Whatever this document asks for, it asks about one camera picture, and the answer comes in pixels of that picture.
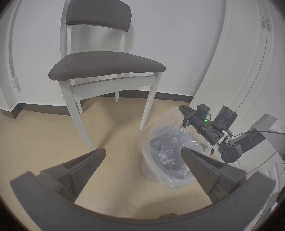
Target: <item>floor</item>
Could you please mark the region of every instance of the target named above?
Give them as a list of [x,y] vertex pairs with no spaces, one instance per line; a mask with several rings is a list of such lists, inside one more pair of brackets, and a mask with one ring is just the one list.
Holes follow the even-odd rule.
[[[81,115],[96,148],[107,156],[76,204],[102,214],[137,219],[185,214],[211,204],[197,181],[180,190],[147,180],[137,144],[146,99],[111,97],[87,100]],[[187,102],[154,100],[146,127],[172,107]],[[9,181],[26,171],[43,169],[89,152],[70,116],[21,111],[14,120],[0,112],[0,195],[30,230],[40,230],[16,199]]]

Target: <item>wall socket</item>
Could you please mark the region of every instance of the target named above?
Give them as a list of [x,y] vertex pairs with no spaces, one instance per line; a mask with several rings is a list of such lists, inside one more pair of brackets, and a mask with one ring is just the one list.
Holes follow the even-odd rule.
[[12,83],[13,87],[18,87],[19,86],[17,76],[15,76],[14,78],[11,79],[11,83]]

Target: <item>door handle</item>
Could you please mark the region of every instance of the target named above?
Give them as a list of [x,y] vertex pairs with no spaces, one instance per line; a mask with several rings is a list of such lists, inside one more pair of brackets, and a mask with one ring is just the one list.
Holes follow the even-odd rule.
[[264,25],[264,16],[262,17],[262,28],[265,28],[265,25]]
[[271,24],[270,24],[270,20],[269,19],[267,21],[267,29],[268,29],[268,31],[271,31]]

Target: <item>trash bag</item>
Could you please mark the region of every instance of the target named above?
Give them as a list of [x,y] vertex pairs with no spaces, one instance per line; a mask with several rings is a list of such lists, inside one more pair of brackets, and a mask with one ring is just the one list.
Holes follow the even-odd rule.
[[183,147],[210,156],[210,144],[189,126],[182,127],[183,114],[172,108],[143,131],[138,148],[143,156],[141,169],[146,178],[170,189],[186,187],[195,177],[181,158]]

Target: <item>dark baseboard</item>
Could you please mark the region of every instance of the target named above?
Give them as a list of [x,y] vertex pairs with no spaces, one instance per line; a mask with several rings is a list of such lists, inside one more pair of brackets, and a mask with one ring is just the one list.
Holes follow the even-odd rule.
[[[143,90],[122,90],[119,92],[120,98],[147,98],[149,92]],[[101,97],[114,97],[115,93],[109,93],[102,95]],[[182,101],[182,102],[191,102],[193,97],[192,96],[185,96],[185,95],[178,95],[178,94],[171,94],[171,93],[163,93],[157,92],[155,95],[155,99],[161,100],[172,100],[172,101]],[[66,106],[54,106],[54,105],[41,105],[41,104],[29,104],[29,103],[19,103],[15,106],[12,111],[2,110],[2,114],[16,119],[18,114],[22,110],[40,112],[40,113],[47,113],[47,114],[56,114],[56,115],[70,115],[67,110]]]

